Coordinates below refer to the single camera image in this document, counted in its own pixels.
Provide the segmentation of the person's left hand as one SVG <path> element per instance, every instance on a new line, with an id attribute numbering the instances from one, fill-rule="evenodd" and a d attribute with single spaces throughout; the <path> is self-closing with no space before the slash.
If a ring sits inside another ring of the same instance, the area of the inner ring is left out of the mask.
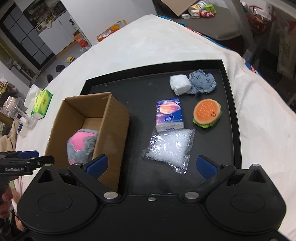
<path id="1" fill-rule="evenodd" d="M 5 219 L 10 217 L 11 203 L 13 199 L 13 192 L 11 187 L 8 187 L 1 196 L 2 204 L 0 205 L 0 218 Z"/>

